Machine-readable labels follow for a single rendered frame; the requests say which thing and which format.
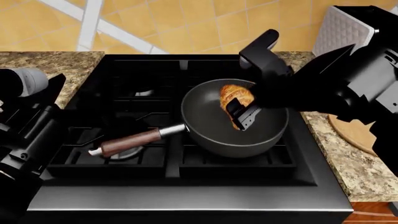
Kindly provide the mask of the golden brown croissant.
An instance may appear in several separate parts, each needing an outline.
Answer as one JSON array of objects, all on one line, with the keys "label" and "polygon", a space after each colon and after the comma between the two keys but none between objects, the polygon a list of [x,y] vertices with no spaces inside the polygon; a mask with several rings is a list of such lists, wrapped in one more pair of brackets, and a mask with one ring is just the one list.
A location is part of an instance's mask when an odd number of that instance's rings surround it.
[{"label": "golden brown croissant", "polygon": [[[254,101],[254,96],[252,93],[241,86],[238,85],[225,85],[220,90],[220,107],[228,115],[229,119],[232,121],[232,117],[229,115],[226,106],[234,98],[242,104],[244,107],[249,106]],[[239,130],[239,128],[232,122],[233,128]]]}]

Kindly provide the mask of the black cast iron grate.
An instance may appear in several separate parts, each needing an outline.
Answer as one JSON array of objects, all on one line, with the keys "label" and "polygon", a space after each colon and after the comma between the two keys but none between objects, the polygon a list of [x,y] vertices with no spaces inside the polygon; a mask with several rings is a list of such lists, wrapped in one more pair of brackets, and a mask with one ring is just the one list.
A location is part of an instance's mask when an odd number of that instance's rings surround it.
[{"label": "black cast iron grate", "polygon": [[[212,80],[246,80],[238,61],[235,60],[190,60],[183,77],[184,84],[192,87]],[[266,152],[246,158],[220,156],[196,143],[195,146],[183,147],[180,175],[204,178],[271,178],[290,175],[296,166],[293,154],[285,145],[283,137]]]},{"label": "black cast iron grate", "polygon": [[[63,179],[161,178],[165,175],[166,140],[143,146],[136,158],[113,162],[91,156],[102,142],[173,123],[179,112],[178,61],[145,55],[104,57],[65,107],[69,138],[47,167]],[[153,90],[151,96],[134,96]]]}]

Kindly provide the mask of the black gas cooktop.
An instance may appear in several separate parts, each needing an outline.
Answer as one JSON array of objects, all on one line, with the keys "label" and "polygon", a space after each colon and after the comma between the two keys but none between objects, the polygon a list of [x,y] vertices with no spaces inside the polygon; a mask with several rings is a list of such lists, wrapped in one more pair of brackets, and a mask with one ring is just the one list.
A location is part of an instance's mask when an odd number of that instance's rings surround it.
[{"label": "black gas cooktop", "polygon": [[[235,60],[235,55],[145,55],[180,65],[181,102],[190,60]],[[251,82],[248,70],[243,70]],[[182,122],[181,112],[168,126]],[[300,113],[289,112],[282,135],[296,162],[280,177],[187,177],[180,175],[187,132],[165,139],[165,175],[144,179],[63,179],[45,175],[23,224],[342,224],[353,212]]]}]

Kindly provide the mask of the round wooden cutting board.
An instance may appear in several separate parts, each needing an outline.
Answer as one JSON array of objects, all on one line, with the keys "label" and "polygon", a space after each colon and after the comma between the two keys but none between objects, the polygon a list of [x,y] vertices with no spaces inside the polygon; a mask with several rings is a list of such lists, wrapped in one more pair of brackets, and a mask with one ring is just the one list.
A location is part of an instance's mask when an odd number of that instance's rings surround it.
[{"label": "round wooden cutting board", "polygon": [[377,156],[372,149],[376,137],[369,131],[374,123],[363,124],[357,119],[347,123],[345,121],[340,121],[337,119],[336,115],[332,114],[328,115],[328,120],[334,130],[345,139],[345,141],[361,151]]}]

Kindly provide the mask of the brown wooden cabinet front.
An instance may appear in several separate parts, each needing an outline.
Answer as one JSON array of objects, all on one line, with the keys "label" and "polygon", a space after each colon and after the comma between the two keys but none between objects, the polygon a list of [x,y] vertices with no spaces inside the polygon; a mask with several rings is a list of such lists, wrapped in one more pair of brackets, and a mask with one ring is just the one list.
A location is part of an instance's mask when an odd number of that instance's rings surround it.
[{"label": "brown wooden cabinet front", "polygon": [[345,220],[355,224],[398,224],[389,202],[351,202],[354,212]]}]

